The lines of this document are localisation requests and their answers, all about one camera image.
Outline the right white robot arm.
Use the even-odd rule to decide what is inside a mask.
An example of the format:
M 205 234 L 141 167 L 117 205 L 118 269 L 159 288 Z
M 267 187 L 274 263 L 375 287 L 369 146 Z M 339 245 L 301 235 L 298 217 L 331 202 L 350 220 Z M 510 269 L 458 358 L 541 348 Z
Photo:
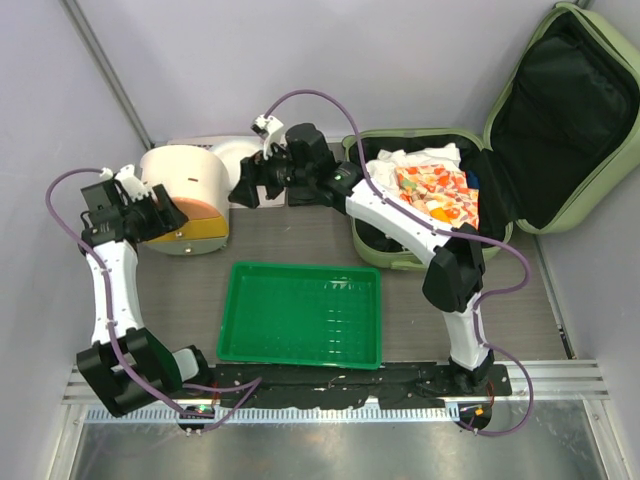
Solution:
M 494 353 L 482 337 L 478 301 L 486 268 L 475 229 L 448 227 L 384 193 L 365 168 L 337 162 L 312 123 L 286 128 L 273 116 L 260 116 L 251 129 L 262 147 L 240 160 L 230 201 L 255 209 L 263 198 L 302 188 L 314 203 L 361 220 L 407 248 L 426 268 L 424 297 L 444 317 L 453 386 L 465 395 L 483 389 Z

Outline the green plastic tray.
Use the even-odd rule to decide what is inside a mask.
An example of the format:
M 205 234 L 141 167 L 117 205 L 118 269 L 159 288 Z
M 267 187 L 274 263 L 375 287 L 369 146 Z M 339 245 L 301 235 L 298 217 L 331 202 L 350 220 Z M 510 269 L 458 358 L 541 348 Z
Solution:
M 217 356 L 376 370 L 382 363 L 381 300 L 375 268 L 237 262 Z

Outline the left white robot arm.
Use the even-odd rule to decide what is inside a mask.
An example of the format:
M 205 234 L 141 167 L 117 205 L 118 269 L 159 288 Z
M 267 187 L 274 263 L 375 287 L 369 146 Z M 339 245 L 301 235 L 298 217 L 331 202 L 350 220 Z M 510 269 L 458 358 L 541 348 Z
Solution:
M 112 178 L 81 193 L 87 205 L 81 250 L 93 278 L 95 326 L 90 347 L 76 356 L 79 372 L 114 417 L 180 390 L 205 397 L 213 375 L 202 352 L 193 345 L 169 351 L 144 326 L 137 292 L 138 245 L 180 229 L 187 216 L 161 185 L 135 194 Z

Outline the floral orange cloth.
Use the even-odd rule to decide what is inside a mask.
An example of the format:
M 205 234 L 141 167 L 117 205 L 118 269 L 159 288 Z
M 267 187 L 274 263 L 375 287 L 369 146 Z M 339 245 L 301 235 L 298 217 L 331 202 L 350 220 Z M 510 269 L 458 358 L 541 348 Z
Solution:
M 442 208 L 453 227 L 469 224 L 478 229 L 479 190 L 470 189 L 465 173 L 444 164 L 397 167 L 400 198 L 420 212 Z

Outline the cream round drawer cabinet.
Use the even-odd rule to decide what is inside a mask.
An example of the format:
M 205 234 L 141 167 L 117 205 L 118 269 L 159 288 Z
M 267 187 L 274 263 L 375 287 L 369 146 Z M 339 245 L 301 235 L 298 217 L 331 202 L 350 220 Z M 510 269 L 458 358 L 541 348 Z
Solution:
M 229 237 L 229 175 L 212 152 L 192 145 L 154 148 L 140 162 L 142 181 L 161 184 L 187 217 L 179 229 L 151 240 L 147 246 L 174 256 L 212 253 Z

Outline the green hard-shell suitcase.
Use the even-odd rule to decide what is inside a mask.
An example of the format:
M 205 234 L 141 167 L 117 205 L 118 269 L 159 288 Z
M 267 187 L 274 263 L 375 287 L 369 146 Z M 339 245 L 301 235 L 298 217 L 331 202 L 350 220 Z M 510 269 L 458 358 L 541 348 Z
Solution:
M 639 163 L 639 51 L 600 14 L 554 6 L 497 97 L 484 131 L 395 128 L 348 136 L 351 162 L 454 144 L 480 188 L 480 232 L 579 225 Z

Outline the white garment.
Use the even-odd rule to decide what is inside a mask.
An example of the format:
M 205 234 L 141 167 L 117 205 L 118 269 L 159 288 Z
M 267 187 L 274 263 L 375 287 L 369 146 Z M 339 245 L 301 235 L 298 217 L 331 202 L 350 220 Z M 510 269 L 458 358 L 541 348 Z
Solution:
M 405 150 L 381 149 L 375 159 L 367 162 L 367 170 L 370 177 L 389 194 L 398 197 L 400 188 L 395 174 L 397 167 L 444 164 L 454 171 L 459 171 L 460 162 L 459 149 L 454 143 L 449 143 L 441 148 L 425 148 L 411 153 Z

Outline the orange tube white cap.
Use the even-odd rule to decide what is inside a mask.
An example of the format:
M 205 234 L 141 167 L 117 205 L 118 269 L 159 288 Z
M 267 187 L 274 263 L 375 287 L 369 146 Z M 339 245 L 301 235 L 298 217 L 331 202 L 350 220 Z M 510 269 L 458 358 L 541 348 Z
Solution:
M 429 214 L 432 218 L 439 220 L 441 222 L 448 223 L 449 217 L 446 212 L 442 208 L 435 208 L 429 211 Z

